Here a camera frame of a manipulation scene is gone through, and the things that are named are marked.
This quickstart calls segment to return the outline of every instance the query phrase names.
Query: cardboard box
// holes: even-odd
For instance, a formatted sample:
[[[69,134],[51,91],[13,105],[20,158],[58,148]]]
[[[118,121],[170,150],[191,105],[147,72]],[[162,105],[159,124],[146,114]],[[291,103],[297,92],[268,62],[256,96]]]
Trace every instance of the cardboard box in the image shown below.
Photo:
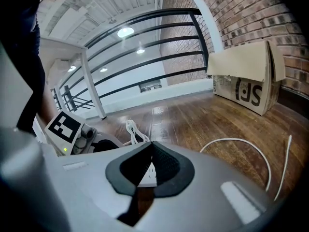
[[[284,59],[270,41],[245,44],[211,54],[207,74],[214,94],[263,115],[277,102]]]

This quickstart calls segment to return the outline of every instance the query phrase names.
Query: white railing post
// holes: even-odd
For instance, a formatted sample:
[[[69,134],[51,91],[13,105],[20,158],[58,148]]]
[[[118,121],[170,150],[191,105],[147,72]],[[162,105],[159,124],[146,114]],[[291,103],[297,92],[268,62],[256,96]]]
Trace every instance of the white railing post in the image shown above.
[[[61,95],[61,92],[60,92],[60,89],[59,89],[59,86],[58,85],[55,85],[55,92],[56,92],[56,95],[57,95],[57,99],[59,101],[59,104],[60,104],[60,108],[62,110],[65,110],[66,109],[66,106],[63,102],[63,99],[62,99],[62,95]]]
[[[209,34],[211,35],[211,41],[213,44],[214,52],[222,52],[223,42],[219,33],[219,29],[217,27],[216,21],[213,18],[210,9],[208,8],[206,2],[204,0],[193,0],[197,5],[198,9],[201,11],[201,14],[205,20],[205,23],[208,27]]]
[[[81,53],[81,64],[82,64],[82,70],[83,70],[83,73],[84,73],[86,85],[87,85],[90,97],[92,99],[92,102],[93,102],[95,109],[98,113],[98,116],[100,118],[105,118],[106,114],[104,112],[101,101],[98,97],[96,87],[93,84],[93,79],[92,79],[92,76],[91,76],[91,73],[90,73],[90,69],[89,69],[89,65],[88,65],[88,59],[87,59],[87,55],[86,55],[85,50],[82,51],[82,53]]]

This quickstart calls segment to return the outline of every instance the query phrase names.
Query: black rubber cover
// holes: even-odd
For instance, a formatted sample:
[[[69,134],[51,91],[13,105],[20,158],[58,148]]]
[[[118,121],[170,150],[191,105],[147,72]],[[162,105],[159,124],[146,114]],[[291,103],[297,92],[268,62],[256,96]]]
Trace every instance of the black rubber cover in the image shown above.
[[[91,146],[94,147],[93,153],[119,148],[114,142],[108,139],[103,139],[97,143],[92,143]]]
[[[111,161],[105,170],[106,178],[117,193],[134,196],[151,162],[156,171],[154,197],[157,198],[178,195],[195,174],[187,157],[158,142],[149,142]]]

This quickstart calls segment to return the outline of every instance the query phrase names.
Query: sticker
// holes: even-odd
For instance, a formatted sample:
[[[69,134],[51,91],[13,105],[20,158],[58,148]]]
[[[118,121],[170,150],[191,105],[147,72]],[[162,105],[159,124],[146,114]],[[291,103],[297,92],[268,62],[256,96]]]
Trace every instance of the sticker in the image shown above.
[[[66,113],[60,112],[48,129],[71,144],[80,126],[81,123],[77,122]]]
[[[217,84],[216,84],[216,76],[215,75],[212,76],[212,81],[213,81],[213,92],[215,93],[215,92],[217,92],[217,89],[216,89]]]

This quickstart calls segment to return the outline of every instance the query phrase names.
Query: ceiling light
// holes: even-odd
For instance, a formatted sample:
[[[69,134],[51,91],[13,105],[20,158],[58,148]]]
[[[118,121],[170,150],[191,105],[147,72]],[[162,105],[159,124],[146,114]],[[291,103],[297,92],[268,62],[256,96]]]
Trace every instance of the ceiling light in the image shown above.
[[[133,28],[123,28],[123,29],[120,29],[118,32],[117,32],[117,35],[118,37],[120,38],[124,38],[130,34],[134,33],[134,29]]]
[[[141,54],[141,53],[143,53],[143,52],[145,52],[145,50],[144,50],[144,49],[140,49],[140,50],[138,50],[136,53],[137,53],[137,54]]]
[[[76,69],[75,66],[71,66],[71,67],[68,69],[68,72],[72,72],[72,71],[74,71],[75,69]]]
[[[100,72],[106,72],[107,71],[107,68],[103,67]]]

